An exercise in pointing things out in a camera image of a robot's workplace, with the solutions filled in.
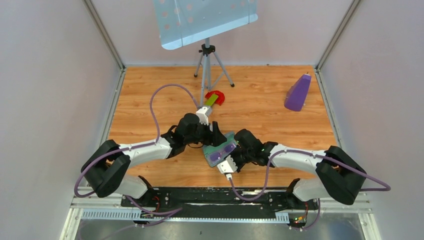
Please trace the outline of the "grey glasses case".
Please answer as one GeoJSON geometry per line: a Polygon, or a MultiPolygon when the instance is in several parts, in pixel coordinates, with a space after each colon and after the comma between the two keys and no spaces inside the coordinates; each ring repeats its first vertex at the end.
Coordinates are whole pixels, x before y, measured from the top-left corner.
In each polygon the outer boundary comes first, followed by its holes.
{"type": "Polygon", "coordinates": [[[219,146],[205,145],[202,147],[202,151],[206,162],[213,168],[222,163],[227,156],[231,154],[237,147],[237,141],[235,140],[235,132],[230,131],[224,134],[226,141],[219,146]]]}

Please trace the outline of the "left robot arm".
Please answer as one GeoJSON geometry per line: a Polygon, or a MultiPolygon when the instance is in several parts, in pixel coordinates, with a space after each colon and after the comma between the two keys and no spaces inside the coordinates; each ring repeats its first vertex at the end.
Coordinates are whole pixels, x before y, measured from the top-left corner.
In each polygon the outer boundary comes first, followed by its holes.
{"type": "Polygon", "coordinates": [[[202,123],[198,115],[187,113],[157,139],[133,144],[117,144],[112,139],[105,141],[82,166],[81,177],[99,198],[116,193],[129,196],[146,207],[152,203],[153,193],[144,178],[128,174],[128,169],[173,158],[187,145],[218,147],[226,141],[216,121],[202,123]]]}

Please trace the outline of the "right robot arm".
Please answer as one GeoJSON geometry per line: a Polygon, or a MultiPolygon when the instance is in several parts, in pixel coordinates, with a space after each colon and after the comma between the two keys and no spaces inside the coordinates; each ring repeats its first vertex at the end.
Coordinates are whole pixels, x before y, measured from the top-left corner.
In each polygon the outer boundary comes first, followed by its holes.
{"type": "Polygon", "coordinates": [[[305,202],[318,198],[333,198],[352,205],[360,192],[365,170],[342,148],[331,145],[327,150],[292,148],[274,141],[261,142],[249,130],[234,136],[235,148],[226,156],[233,172],[252,163],[271,168],[290,168],[314,174],[311,179],[295,179],[285,195],[286,204],[298,209],[305,202]]]}

